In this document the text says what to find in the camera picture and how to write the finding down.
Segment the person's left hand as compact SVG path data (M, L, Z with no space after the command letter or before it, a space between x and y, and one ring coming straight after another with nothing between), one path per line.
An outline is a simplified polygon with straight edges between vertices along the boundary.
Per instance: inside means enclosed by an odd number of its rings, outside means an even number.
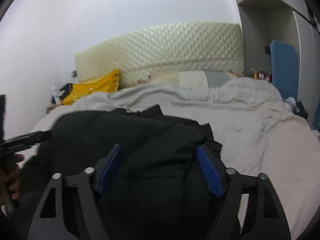
M20 196L21 169L17 165L24 160L22 154L15 153L8 159L1 160L1 183L8 189L8 193L13 200Z

